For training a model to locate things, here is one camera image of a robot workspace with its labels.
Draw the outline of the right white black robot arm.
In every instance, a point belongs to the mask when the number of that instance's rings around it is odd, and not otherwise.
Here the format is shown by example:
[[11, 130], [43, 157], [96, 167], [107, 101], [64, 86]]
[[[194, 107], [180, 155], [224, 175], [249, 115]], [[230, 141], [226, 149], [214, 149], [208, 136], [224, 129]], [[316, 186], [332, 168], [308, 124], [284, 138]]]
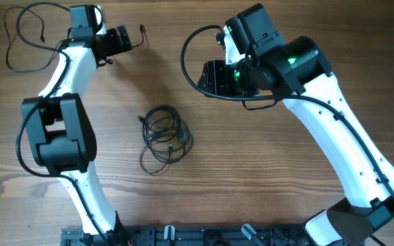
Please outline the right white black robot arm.
[[314, 245], [358, 245], [394, 218], [394, 166], [350, 109], [318, 45], [285, 42], [255, 4], [216, 26], [223, 60], [208, 61], [194, 87], [205, 96], [283, 103], [306, 127], [336, 172], [344, 198], [303, 226]]

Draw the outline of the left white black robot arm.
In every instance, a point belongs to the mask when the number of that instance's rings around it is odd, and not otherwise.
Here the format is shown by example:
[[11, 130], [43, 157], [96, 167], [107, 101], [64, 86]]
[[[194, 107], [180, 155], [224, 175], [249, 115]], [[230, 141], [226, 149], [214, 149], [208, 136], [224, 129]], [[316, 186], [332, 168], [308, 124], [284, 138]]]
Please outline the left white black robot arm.
[[130, 245], [118, 213], [108, 202], [96, 174], [96, 137], [82, 103], [87, 85], [110, 57], [130, 50], [124, 27], [105, 28], [97, 5], [69, 7], [72, 26], [55, 48], [58, 65], [47, 86], [35, 98], [22, 103], [23, 123], [16, 137], [16, 156], [30, 174], [21, 153], [21, 138], [27, 134], [37, 165], [45, 178], [56, 178], [66, 188], [82, 220], [77, 238], [62, 235], [63, 245]]

